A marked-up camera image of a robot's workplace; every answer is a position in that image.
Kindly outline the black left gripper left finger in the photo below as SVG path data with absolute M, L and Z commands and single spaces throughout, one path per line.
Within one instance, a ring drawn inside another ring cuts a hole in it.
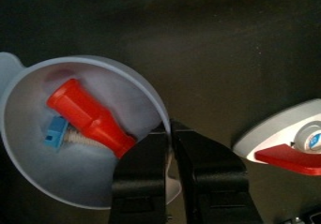
M 112 175 L 108 224 L 166 224 L 169 135 L 159 125 L 120 158 Z

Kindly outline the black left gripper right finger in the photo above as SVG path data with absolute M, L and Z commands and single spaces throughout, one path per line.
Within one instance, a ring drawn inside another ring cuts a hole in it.
M 178 121 L 170 123 L 187 224 L 263 224 L 238 155 Z

